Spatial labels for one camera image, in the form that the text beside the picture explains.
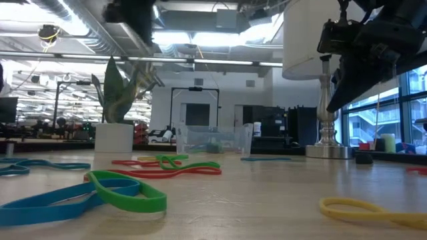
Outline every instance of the yellow rubber band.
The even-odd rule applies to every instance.
[[[353,211],[331,209],[328,207],[333,204],[359,207],[373,213],[357,213]],[[391,221],[399,225],[427,230],[427,213],[391,213],[377,205],[343,197],[320,199],[319,205],[320,211],[327,217],[363,221]]]

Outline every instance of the monitor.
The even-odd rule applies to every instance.
[[[17,97],[0,97],[0,123],[14,123],[16,121]]]

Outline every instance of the window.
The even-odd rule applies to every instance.
[[[375,137],[377,110],[375,108],[364,111],[349,113],[348,129],[350,146],[358,147],[359,143],[368,143],[375,138],[380,138],[381,134],[394,133],[396,142],[401,139],[400,131],[400,111],[398,105],[381,107],[378,112],[378,131]]]
[[[427,91],[427,65],[408,72],[410,94]]]
[[[393,89],[390,89],[388,91],[381,93],[380,94],[380,102],[385,101],[385,100],[390,100],[390,99],[395,99],[397,102],[398,97],[399,97],[399,88],[396,87],[396,88],[393,88]],[[375,95],[375,96],[369,97],[367,99],[363,99],[361,101],[357,101],[355,103],[349,104],[348,109],[353,109],[356,107],[363,107],[363,106],[373,104],[373,103],[377,103],[377,102],[378,102],[378,95]]]
[[[423,118],[427,118],[427,99],[423,98],[411,101],[412,143],[416,147],[424,147],[423,152],[426,152],[427,133],[424,130],[423,124],[415,124],[415,120]]]

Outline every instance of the plastic bin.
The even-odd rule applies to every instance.
[[[249,157],[253,131],[251,123],[242,127],[180,125],[176,131],[177,154],[233,153]]]

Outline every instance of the white lamp shade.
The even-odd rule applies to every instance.
[[[347,18],[361,21],[365,13],[353,1],[347,9]],[[317,52],[323,25],[340,18],[336,0],[291,0],[284,11],[283,78],[290,80],[318,79],[322,62]],[[338,68],[338,55],[330,60],[331,71]]]

